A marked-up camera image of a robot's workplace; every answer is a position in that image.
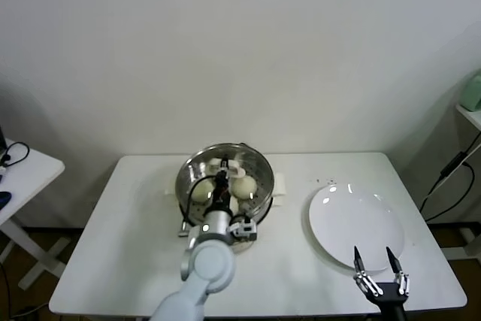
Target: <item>metal bowl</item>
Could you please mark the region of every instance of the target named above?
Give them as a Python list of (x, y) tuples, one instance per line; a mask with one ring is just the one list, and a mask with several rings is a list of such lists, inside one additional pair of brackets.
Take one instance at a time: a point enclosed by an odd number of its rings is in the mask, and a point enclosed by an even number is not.
[[(240, 166), (257, 182), (257, 192), (253, 199), (242, 201), (239, 213), (260, 223), (271, 207), (271, 197), (274, 189), (274, 173), (267, 159), (257, 150), (246, 144), (222, 143), (204, 148), (192, 155), (182, 165), (175, 181), (175, 195), (184, 214), (187, 209), (189, 191), (196, 180), (205, 177), (207, 165), (212, 158), (228, 157), (239, 161)], [(189, 223), (202, 224), (204, 212), (208, 204), (190, 205)]]

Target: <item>white table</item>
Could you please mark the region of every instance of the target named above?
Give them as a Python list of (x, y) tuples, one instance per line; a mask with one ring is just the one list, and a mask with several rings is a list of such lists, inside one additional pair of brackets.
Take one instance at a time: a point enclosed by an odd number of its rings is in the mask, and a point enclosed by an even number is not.
[[(25, 151), (25, 148), (20, 145), (12, 147), (9, 152), (12, 157), (11, 162), (22, 158)], [(29, 288), (43, 270), (60, 277), (65, 269), (65, 264), (55, 259), (55, 256), (67, 246), (68, 239), (60, 238), (48, 252), (45, 252), (11, 219), (64, 169), (64, 164), (58, 159), (30, 150), (29, 156), (24, 161), (7, 169), (7, 173), (0, 182), (0, 191), (8, 191), (12, 194), (10, 202), (0, 210), (0, 231), (12, 240), (0, 255), (0, 262), (5, 260), (14, 244), (18, 244), (38, 260), (37, 265), (19, 282), (21, 289)]]
[[(481, 131), (481, 111), (470, 112), (466, 108), (457, 104), (456, 109), (467, 120)], [(464, 247), (445, 247), (443, 253), (449, 260), (456, 259), (477, 259), (481, 263), (481, 235), (474, 236), (474, 233), (468, 228), (461, 228), (459, 230), (466, 240), (467, 244)]]
[[(150, 316), (181, 286), (181, 215), (166, 195), (186, 156), (126, 156), (117, 164), (52, 298), (55, 313)], [(466, 295), (382, 153), (267, 156), (283, 173), (287, 195), (259, 226), (258, 240), (237, 255), (232, 284), (212, 295), (206, 316), (307, 316), (378, 312), (353, 271), (310, 236), (306, 206), (328, 181), (364, 185), (397, 212), (405, 227), (403, 269), (411, 276), (407, 310), (462, 307)], [(375, 280), (393, 279), (383, 271)]]

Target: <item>white wall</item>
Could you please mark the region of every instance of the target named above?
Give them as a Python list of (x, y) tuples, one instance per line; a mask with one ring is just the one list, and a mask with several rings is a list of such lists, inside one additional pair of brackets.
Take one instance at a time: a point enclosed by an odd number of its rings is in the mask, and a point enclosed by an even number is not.
[(219, 141), (387, 152), (418, 197), (474, 134), (480, 35), (479, 0), (0, 0), (0, 123), (67, 167), (21, 219), (82, 226), (121, 155)]

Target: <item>floor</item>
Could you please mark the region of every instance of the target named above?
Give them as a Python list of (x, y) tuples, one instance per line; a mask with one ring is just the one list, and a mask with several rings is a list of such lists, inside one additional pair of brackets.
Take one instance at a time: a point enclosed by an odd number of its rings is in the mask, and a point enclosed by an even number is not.
[[(441, 247), (456, 247), (464, 245), (461, 235), (454, 229), (435, 229), (433, 234)], [(72, 240), (68, 247), (61, 253), (60, 259), (67, 262), (74, 250), (75, 244), (80, 237), (79, 232), (69, 232), (68, 234), (52, 231), (30, 232), (31, 237), (38, 242), (44, 249), (50, 248), (58, 238), (65, 236)], [(0, 250), (7, 244), (8, 239), (0, 234)], [(55, 289), (57, 279), (47, 272), (44, 272), (30, 289), (22, 291), (18, 282), (22, 276), (35, 264), (35, 260), (24, 250), (15, 246), (11, 254), (5, 260), (5, 270), (8, 277), (11, 292), (11, 315), (28, 311), (28, 307), (34, 308), (50, 300), (50, 296)], [(459, 320), (474, 321), (481, 319), (481, 266), (475, 260), (450, 262), (452, 269), (458, 277), (464, 291), (467, 294), (467, 306), (458, 310), (432, 311), (422, 314), (410, 314), (409, 320), (414, 321), (443, 321)], [(8, 301), (6, 297), (5, 280), (0, 275), (0, 321), (8, 319)], [(338, 317), (338, 318), (318, 318), (305, 317), (302, 320), (314, 321), (336, 320), (336, 321), (357, 321), (364, 317)], [(76, 316), (59, 316), (51, 313), (48, 307), (41, 308), (37, 313), (18, 318), (19, 321), (87, 321), (87, 318)]]

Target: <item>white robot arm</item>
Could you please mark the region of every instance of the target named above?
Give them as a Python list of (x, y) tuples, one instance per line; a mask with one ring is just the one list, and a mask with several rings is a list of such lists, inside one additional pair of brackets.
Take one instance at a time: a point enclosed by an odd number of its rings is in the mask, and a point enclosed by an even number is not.
[(167, 296), (152, 321), (201, 321), (207, 295), (226, 288), (234, 277), (234, 254), (218, 240), (202, 242), (192, 251), (189, 276), (180, 291)]

